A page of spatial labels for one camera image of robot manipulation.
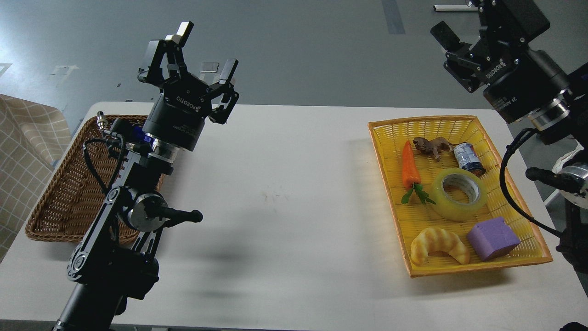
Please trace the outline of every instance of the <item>white table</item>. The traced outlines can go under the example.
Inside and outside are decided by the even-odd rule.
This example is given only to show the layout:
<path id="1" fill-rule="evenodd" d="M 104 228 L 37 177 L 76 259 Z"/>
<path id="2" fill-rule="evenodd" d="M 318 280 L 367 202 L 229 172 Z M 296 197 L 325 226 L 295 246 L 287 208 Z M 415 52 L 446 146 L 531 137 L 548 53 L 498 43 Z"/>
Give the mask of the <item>white table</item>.
<path id="1" fill-rule="evenodd" d="M 101 102 L 88 117 L 147 114 Z M 200 224 L 163 232 L 160 281 L 114 323 L 287 330 L 559 330 L 588 325 L 588 299 L 543 233 L 554 261 L 411 279 L 404 267 L 367 123 L 473 114 L 503 153 L 512 136 L 493 110 L 237 105 L 182 152 L 162 194 L 199 209 Z M 510 173 L 551 225 L 519 154 Z M 0 264 L 0 319 L 56 320 L 74 283 L 73 244 L 21 231 Z"/>

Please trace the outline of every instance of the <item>black cable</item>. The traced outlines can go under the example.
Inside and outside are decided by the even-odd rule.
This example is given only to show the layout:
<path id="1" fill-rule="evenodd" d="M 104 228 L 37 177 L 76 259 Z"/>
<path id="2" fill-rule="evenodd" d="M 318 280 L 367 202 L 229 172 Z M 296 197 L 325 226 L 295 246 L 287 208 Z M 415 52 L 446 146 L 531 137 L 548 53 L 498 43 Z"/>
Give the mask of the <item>black cable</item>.
<path id="1" fill-rule="evenodd" d="M 506 172 L 506 166 L 509 162 L 510 157 L 512 155 L 514 155 L 516 150 L 519 149 L 519 147 L 522 144 L 524 144 L 529 138 L 531 138 L 533 135 L 535 135 L 538 132 L 539 132 L 539 130 L 537 130 L 535 128 L 525 128 L 515 137 L 515 139 L 513 140 L 511 145 L 506 146 L 505 157 L 502 159 L 502 163 L 500 165 L 500 176 L 499 176 L 500 189 L 502 190 L 502 194 L 505 196 L 506 201 L 508 201 L 508 203 L 514 208 L 514 210 L 516 210 L 524 218 L 528 219 L 531 223 L 539 226 L 541 229 L 551 233 L 552 235 L 554 235 L 556 237 L 561 237 L 562 236 L 561 232 L 544 225 L 543 223 L 534 219 L 531 215 L 525 213 L 525 211 L 522 208 L 520 208 L 519 205 L 516 204 L 516 202 L 514 201 L 512 196 L 510 196 L 508 188 L 506 187 L 505 172 Z"/>
<path id="2" fill-rule="evenodd" d="M 125 142 L 125 137 L 122 134 L 117 134 L 116 138 L 118 138 L 121 141 L 121 148 L 120 148 L 120 152 L 118 153 L 118 160 L 116 162 L 116 168 L 114 169 L 114 172 L 112 173 L 112 177 L 110 179 L 110 182 L 108 182 L 108 190 L 110 190 L 112 188 L 112 185 L 114 184 L 116 178 L 118 177 L 118 172 L 121 169 L 122 166 L 122 162 L 125 159 L 125 148 L 126 148 L 126 142 Z"/>
<path id="3" fill-rule="evenodd" d="M 106 140 L 100 139 L 100 138 L 88 139 L 82 144 L 82 150 L 83 150 L 83 159 L 86 161 L 86 166 L 88 167 L 88 170 L 90 171 L 92 176 L 94 176 L 94 178 L 96 179 L 96 181 L 100 185 L 100 188 L 102 189 L 102 193 L 104 193 L 104 195 L 107 195 L 108 189 L 106 188 L 106 184 L 104 184 L 104 182 L 102 181 L 102 178 L 100 178 L 100 175 L 96 171 L 96 168 L 94 168 L 94 165 L 92 164 L 92 159 L 90 159 L 90 154 L 88 153 L 88 145 L 92 144 L 92 143 L 106 144 Z"/>

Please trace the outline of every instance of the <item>toy carrot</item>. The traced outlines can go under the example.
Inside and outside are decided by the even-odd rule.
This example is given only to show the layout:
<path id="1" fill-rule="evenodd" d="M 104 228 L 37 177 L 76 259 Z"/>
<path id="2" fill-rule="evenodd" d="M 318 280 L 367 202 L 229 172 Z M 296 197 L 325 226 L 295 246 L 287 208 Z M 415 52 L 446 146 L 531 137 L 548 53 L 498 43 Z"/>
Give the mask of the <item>toy carrot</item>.
<path id="1" fill-rule="evenodd" d="M 435 201 L 429 198 L 429 193 L 423 191 L 423 186 L 420 184 L 420 174 L 416 168 L 415 154 L 412 151 L 410 141 L 406 142 L 402 150 L 402 185 L 404 185 L 408 192 L 402 196 L 401 203 L 408 203 L 410 195 L 414 191 L 422 204 L 425 204 L 427 201 L 436 204 Z"/>

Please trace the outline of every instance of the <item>woven wicker basket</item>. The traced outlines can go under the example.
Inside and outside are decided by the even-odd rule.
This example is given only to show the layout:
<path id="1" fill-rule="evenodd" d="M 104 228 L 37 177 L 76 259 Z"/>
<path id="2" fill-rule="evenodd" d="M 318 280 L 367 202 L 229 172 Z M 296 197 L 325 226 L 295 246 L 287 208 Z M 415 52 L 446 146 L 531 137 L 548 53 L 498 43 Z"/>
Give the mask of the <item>woven wicker basket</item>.
<path id="1" fill-rule="evenodd" d="M 116 118 L 128 120 L 135 125 L 143 125 L 147 116 L 106 116 L 110 124 Z M 25 227 L 27 237 L 39 241 L 78 242 L 82 240 L 104 200 L 98 182 L 84 162 L 82 144 L 90 138 L 100 136 L 95 117 L 82 126 L 45 193 L 33 209 Z M 98 174 L 107 183 L 116 167 L 116 160 L 108 158 L 108 152 L 103 144 L 89 145 L 88 152 Z M 163 176 L 159 179 L 157 189 L 162 182 Z M 137 235 L 137 231 L 120 223 L 121 244 L 134 241 Z"/>
<path id="2" fill-rule="evenodd" d="M 500 269 L 540 264 L 553 260 L 537 226 L 518 214 L 500 191 L 499 171 L 502 159 L 477 117 L 465 115 L 400 118 L 369 123 L 369 129 L 392 209 L 406 269 L 411 277 Z M 407 140 L 412 140 L 414 137 L 427 139 L 444 137 L 450 142 L 467 141 L 474 146 L 486 169 L 486 173 L 480 179 L 488 190 L 488 202 L 471 220 L 464 223 L 446 220 L 435 213 L 429 204 L 422 205 L 415 200 L 411 200 L 408 204 L 400 203 L 400 199 L 406 193 L 401 179 L 402 148 Z M 433 179 L 440 171 L 445 168 L 458 167 L 453 153 L 442 151 L 440 155 L 441 160 L 437 163 L 428 155 L 415 153 L 415 163 L 421 175 L 424 191 L 430 192 Z M 508 172 L 506 173 L 506 181 L 515 201 L 530 214 Z M 457 199 L 467 202 L 465 194 Z M 521 244 L 507 256 L 482 262 L 466 239 L 466 235 L 477 222 L 499 216 L 505 218 L 506 223 L 521 240 Z M 414 264 L 410 259 L 410 244 L 423 229 L 430 226 L 441 227 L 456 233 L 470 250 L 470 263 L 460 265 L 447 255 L 436 255 L 429 257 L 427 262 L 421 266 Z"/>

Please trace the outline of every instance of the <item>gray floor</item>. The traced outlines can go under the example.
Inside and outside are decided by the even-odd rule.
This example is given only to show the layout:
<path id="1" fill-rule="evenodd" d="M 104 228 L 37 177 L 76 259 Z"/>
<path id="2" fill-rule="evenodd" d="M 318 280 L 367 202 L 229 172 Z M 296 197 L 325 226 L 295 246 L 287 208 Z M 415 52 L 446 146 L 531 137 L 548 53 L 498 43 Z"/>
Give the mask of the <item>gray floor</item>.
<path id="1" fill-rule="evenodd" d="M 432 10 L 433 4 L 462 2 L 0 0 L 0 94 L 59 108 L 73 132 L 96 102 L 156 97 L 157 88 L 136 80 L 147 43 L 191 20 L 195 28 L 184 48 L 188 69 L 196 73 L 201 62 L 237 58 L 241 104 L 493 111 L 481 91 L 468 94 L 443 69 L 443 50 L 429 35 L 434 24 L 445 20 L 462 40 L 475 42 L 475 12 Z M 588 2 L 536 3 L 551 28 L 532 48 L 547 51 L 566 72 L 584 64 Z M 510 128 L 516 134 L 528 126 L 524 120 Z M 533 139 L 522 154 L 528 166 L 551 168 L 574 147 L 570 140 L 544 147 Z M 537 187 L 543 198 L 552 192 Z M 561 197 L 549 206 L 558 228 L 563 227 L 562 206 Z M 583 280 L 586 289 L 588 280 Z"/>

